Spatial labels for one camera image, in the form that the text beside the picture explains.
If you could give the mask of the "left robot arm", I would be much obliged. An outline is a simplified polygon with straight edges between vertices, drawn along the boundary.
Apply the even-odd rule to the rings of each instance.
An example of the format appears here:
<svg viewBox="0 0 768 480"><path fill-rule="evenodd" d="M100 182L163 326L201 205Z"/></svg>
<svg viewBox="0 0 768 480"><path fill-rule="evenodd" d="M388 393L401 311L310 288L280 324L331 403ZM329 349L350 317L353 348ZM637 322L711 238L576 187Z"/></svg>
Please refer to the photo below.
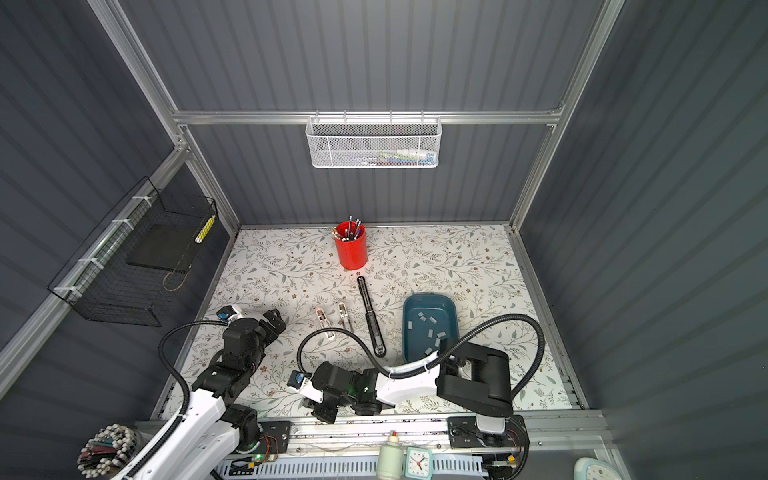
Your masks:
<svg viewBox="0 0 768 480"><path fill-rule="evenodd" d="M222 326L223 349L193 383L188 383L165 355L177 332L197 326ZM265 351L286 329L277 309L252 317L190 322L161 338L157 351L162 365L182 390L173 417L128 461L117 479L216 478L215 468L237 448L256 446L262 433L255 409L236 402L250 384Z"/></svg>

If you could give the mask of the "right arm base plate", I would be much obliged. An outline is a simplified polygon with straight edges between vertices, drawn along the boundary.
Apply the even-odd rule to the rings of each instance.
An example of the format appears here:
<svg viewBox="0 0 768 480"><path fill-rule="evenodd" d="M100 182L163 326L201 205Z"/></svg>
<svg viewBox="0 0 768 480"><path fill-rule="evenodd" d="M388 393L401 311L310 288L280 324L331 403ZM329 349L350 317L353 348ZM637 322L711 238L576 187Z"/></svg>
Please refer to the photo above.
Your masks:
<svg viewBox="0 0 768 480"><path fill-rule="evenodd" d="M527 448L530 438L520 415L505 418L452 416L447 419L450 446L454 449Z"/></svg>

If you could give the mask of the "jar of pencils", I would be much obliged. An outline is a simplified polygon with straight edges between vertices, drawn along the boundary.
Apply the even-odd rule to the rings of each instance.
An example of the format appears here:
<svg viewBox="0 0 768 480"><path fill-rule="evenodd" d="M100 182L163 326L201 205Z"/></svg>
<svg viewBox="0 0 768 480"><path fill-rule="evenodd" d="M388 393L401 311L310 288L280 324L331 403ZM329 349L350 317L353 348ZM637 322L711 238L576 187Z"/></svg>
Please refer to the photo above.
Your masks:
<svg viewBox="0 0 768 480"><path fill-rule="evenodd" d="M100 429L81 449L77 469L86 479L112 478L144 447L141 433L120 424Z"/></svg>

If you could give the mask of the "red pencil cup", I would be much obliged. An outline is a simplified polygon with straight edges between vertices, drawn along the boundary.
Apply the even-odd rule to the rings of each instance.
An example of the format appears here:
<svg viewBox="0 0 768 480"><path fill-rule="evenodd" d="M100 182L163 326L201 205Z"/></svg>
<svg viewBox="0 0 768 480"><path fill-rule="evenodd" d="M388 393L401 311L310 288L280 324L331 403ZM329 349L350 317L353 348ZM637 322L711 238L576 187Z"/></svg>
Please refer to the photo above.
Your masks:
<svg viewBox="0 0 768 480"><path fill-rule="evenodd" d="M366 230L360 220L345 221L331 230L340 264L346 270L359 270L368 260Z"/></svg>

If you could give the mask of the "small teal clock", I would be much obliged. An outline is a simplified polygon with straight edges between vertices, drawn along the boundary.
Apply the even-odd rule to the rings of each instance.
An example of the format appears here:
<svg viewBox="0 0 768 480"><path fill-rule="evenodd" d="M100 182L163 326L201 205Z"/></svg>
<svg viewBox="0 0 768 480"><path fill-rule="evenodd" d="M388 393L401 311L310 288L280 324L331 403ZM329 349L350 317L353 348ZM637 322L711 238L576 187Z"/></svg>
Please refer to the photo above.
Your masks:
<svg viewBox="0 0 768 480"><path fill-rule="evenodd" d="M432 452L418 447L406 450L404 475L407 479L431 480L433 476Z"/></svg>

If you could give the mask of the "black stapler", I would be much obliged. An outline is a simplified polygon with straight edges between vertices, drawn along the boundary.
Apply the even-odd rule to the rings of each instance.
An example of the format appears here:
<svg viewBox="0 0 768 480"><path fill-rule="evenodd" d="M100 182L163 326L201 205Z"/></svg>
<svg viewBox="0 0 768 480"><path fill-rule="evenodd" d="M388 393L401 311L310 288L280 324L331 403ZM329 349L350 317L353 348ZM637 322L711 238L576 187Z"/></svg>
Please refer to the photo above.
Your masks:
<svg viewBox="0 0 768 480"><path fill-rule="evenodd" d="M373 308L371 297L368 291L366 280L363 276L357 278L357 285L365 309L365 319L368 326L368 331L371 339L371 343L374 350L374 355L377 358L384 358L387 353L387 349L384 343L381 328L378 323L376 313Z"/></svg>

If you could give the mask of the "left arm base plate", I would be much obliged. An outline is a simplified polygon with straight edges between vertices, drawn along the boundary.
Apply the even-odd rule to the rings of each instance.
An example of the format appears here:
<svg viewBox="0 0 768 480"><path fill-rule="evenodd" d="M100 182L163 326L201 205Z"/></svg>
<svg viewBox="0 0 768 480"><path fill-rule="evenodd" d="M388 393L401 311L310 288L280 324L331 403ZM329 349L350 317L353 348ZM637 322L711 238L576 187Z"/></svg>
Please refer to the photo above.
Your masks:
<svg viewBox="0 0 768 480"><path fill-rule="evenodd" d="M251 444L241 444L228 455L282 455L288 450L293 424L287 420L260 421L260 434Z"/></svg>

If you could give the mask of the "yellow marker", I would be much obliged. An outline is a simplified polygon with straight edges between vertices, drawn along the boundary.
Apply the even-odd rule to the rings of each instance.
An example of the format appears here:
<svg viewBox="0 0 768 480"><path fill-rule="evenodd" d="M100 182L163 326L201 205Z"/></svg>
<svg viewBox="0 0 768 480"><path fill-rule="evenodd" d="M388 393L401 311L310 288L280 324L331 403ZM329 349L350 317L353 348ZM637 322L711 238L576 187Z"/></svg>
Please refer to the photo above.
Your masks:
<svg viewBox="0 0 768 480"><path fill-rule="evenodd" d="M203 225L203 226L200 228L200 230L198 231L198 233L196 234L196 236L195 236L195 238L194 238L194 242L195 242L196 244L202 244L202 243L203 243L203 241L206 239L207 235L208 235L208 234L209 234L209 232L211 231L212 227L214 226L214 224L215 224L215 222L216 222L216 219L217 219L217 215L216 215L216 214L213 214L213 215L211 215L211 216L210 216L210 217L209 217L209 218L206 220L206 222L205 222L205 223L204 223L204 225Z"/></svg>

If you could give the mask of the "white glue bottle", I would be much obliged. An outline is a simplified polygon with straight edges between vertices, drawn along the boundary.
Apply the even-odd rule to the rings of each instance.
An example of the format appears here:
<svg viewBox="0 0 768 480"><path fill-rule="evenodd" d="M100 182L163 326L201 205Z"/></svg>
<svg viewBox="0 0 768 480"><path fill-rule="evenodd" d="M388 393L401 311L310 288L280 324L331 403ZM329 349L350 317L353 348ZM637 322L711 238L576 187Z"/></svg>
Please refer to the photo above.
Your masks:
<svg viewBox="0 0 768 480"><path fill-rule="evenodd" d="M391 431L381 445L376 465L379 480L400 480L403 475L404 453L396 431Z"/></svg>

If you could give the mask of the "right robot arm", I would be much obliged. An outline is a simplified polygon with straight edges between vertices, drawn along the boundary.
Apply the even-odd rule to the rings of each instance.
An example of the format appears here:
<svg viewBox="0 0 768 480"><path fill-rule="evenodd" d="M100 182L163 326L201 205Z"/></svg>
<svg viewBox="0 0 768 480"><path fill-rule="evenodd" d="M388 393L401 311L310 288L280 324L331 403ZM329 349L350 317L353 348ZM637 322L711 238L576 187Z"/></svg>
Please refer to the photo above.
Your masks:
<svg viewBox="0 0 768 480"><path fill-rule="evenodd" d="M292 371L287 386L304 398L316 419L328 424L342 407L358 416L376 416L412 398L436 396L475 413L480 432L504 434L506 419L514 413L509 356L466 343L431 367L429 362L437 358L432 352L385 373L375 368L359 373L324 362L311 374Z"/></svg>

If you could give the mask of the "teal plastic tray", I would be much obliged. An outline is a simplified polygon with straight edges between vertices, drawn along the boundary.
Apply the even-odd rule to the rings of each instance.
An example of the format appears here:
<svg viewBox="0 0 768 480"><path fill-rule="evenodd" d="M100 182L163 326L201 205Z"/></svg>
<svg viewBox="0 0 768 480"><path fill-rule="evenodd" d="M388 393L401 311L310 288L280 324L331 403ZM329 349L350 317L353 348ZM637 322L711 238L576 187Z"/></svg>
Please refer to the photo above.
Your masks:
<svg viewBox="0 0 768 480"><path fill-rule="evenodd" d="M402 345L406 363L420 360L437 351L442 340L457 339L457 311L449 297L417 293L405 300Z"/></svg>

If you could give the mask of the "black notebook in basket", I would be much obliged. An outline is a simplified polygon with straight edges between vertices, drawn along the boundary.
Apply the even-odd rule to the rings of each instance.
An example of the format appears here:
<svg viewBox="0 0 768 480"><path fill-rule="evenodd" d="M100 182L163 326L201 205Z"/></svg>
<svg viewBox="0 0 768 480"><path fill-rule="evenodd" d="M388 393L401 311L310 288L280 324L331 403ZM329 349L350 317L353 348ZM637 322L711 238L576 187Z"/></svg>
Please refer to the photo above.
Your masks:
<svg viewBox="0 0 768 480"><path fill-rule="evenodd" d="M131 266L187 273L202 244L196 244L193 228L156 224L138 241L126 263Z"/></svg>

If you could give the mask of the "pink eraser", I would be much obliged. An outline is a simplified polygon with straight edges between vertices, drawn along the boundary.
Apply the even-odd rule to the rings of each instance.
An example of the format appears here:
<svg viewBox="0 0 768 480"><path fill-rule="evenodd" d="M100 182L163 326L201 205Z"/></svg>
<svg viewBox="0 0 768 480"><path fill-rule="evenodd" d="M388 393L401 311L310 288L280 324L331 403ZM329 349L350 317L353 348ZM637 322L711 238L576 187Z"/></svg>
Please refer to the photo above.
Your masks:
<svg viewBox="0 0 768 480"><path fill-rule="evenodd" d="M329 320L327 318L327 315L326 315L326 313L324 312L324 310L322 308L316 308L315 309L315 313L316 313L316 316L317 316L317 320L318 320L318 322L320 324L320 327L322 329L330 328L331 327L331 324L330 324L330 322L329 322ZM335 333L334 332L326 332L325 335L326 335L326 338L328 340L333 340L335 338Z"/></svg>

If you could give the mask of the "pale round object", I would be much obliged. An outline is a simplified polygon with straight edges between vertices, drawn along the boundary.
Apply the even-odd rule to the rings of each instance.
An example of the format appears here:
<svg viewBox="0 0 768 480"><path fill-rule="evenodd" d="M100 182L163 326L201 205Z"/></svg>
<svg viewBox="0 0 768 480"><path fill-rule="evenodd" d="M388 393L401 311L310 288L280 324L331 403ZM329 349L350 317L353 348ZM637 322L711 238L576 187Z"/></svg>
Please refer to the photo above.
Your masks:
<svg viewBox="0 0 768 480"><path fill-rule="evenodd" d="M574 480L622 480L623 477L612 465L595 458L579 458L573 470Z"/></svg>

